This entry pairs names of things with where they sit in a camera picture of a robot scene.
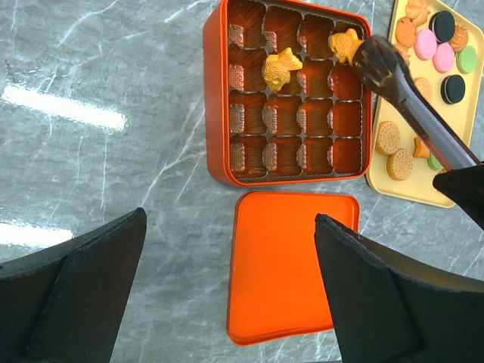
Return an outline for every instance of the green cookie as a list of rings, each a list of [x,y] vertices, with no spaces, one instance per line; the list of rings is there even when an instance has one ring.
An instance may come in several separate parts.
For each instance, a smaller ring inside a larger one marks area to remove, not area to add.
[[[430,154],[430,157],[427,159],[427,163],[432,170],[442,170],[442,164],[437,160],[433,154]]]
[[[457,54],[457,68],[463,73],[468,74],[476,68],[477,52],[472,45],[468,45]]]

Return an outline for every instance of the yellow tray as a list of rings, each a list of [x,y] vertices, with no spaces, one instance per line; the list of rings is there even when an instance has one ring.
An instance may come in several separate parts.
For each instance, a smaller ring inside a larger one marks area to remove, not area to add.
[[[430,15],[427,22],[423,26],[419,26],[418,30],[428,28],[429,20],[438,11],[447,10],[454,15],[455,23],[462,25],[469,32],[468,45],[472,45],[478,54],[478,62],[476,69],[469,74],[462,74],[457,69],[457,65],[447,73],[439,73],[433,66],[432,60],[420,60],[414,53],[414,49],[408,50],[410,54],[410,72],[414,79],[418,77],[427,78],[433,90],[432,106],[437,110],[440,116],[451,126],[462,141],[469,146],[470,137],[474,125],[474,117],[476,115],[477,99],[479,97],[479,88],[481,84],[482,66],[484,65],[484,34],[482,30],[472,24],[469,20],[456,13],[447,5],[441,3],[439,0],[429,0],[428,10]],[[396,43],[395,28],[396,21],[405,16],[405,6],[407,0],[396,0],[393,8],[392,23],[389,31],[389,40],[392,44]],[[466,94],[464,99],[458,104],[446,104],[440,95],[440,85],[446,76],[451,74],[460,74],[466,83]],[[414,138],[415,132],[410,128],[406,121],[400,116],[397,110],[383,100],[378,98],[377,112],[374,118],[374,142],[376,140],[376,132],[380,122],[391,120],[399,127],[402,137],[401,146],[414,153]],[[415,202],[431,204],[434,206],[441,206],[450,208],[454,206],[454,202],[449,200],[446,196],[439,193],[433,186],[432,181],[437,172],[432,170],[427,165],[427,159],[414,158],[414,169],[409,179],[404,181],[394,181],[386,172],[386,157],[380,155],[378,152],[373,152],[370,169],[367,174],[367,180],[370,186],[382,194],[391,195],[398,198],[413,200]]]

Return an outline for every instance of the box lid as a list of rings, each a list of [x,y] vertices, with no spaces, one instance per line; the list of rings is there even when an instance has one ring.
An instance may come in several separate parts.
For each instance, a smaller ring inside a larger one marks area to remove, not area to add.
[[[228,335],[239,345],[333,328],[315,249],[315,217],[358,230],[354,197],[259,191],[236,206]]]

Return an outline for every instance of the pink cookie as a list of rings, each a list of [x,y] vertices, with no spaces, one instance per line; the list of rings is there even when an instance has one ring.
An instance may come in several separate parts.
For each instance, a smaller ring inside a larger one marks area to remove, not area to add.
[[[433,66],[440,73],[448,72],[452,69],[455,62],[455,55],[452,47],[448,43],[437,45],[437,50],[433,56]]]
[[[430,29],[422,29],[417,33],[417,41],[414,45],[415,54],[422,61],[433,57],[437,50],[436,35]]]

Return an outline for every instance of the gray marble surface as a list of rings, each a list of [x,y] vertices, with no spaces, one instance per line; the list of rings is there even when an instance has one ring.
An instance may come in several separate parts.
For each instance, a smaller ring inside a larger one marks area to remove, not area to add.
[[[316,2],[387,32],[387,0]],[[333,332],[246,348],[225,332],[234,206],[248,190],[206,169],[202,26],[217,3],[0,0],[0,261],[143,206],[147,240],[112,362],[339,358]],[[477,0],[448,3],[482,23]],[[480,95],[481,159],[482,112]],[[483,234],[457,207],[386,197],[364,178],[275,189],[353,194],[365,236],[484,279]]]

